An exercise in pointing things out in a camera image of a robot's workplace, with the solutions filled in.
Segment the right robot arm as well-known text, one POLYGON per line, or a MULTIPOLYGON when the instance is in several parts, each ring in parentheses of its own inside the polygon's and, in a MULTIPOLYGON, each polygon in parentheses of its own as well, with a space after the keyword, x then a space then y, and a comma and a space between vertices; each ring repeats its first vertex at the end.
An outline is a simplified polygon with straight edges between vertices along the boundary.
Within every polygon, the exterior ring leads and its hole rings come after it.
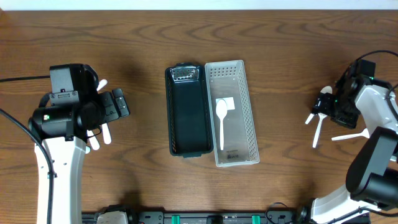
POLYGON ((343 124, 364 118, 369 138, 351 163, 345 184, 316 198, 298 215, 299 222, 344 223, 364 213, 393 217, 397 208, 397 105, 393 86, 373 77, 342 78, 338 92, 324 93, 327 107, 317 103, 317 113, 343 119, 343 124))

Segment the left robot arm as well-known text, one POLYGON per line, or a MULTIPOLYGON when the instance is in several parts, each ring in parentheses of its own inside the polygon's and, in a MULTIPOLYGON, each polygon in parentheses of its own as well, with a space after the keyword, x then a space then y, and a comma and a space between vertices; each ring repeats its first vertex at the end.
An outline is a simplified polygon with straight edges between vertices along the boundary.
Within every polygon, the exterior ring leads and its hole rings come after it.
POLYGON ((29 128, 38 142, 34 151, 39 170, 37 223, 83 223, 81 175, 86 153, 100 144, 94 129, 111 144, 108 124, 129 115, 122 89, 100 93, 97 88, 53 91, 34 111, 29 128))

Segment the clear plastic basket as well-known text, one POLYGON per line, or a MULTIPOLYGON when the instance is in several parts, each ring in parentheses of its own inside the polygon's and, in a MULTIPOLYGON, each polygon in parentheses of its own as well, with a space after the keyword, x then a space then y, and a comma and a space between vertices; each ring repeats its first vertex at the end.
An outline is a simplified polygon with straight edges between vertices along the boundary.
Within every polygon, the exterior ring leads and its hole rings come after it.
POLYGON ((205 64, 205 78, 218 167, 257 164, 260 161, 256 131, 242 60, 205 64), (220 149, 220 120, 216 105, 224 99, 228 113, 223 120, 224 149, 220 149))

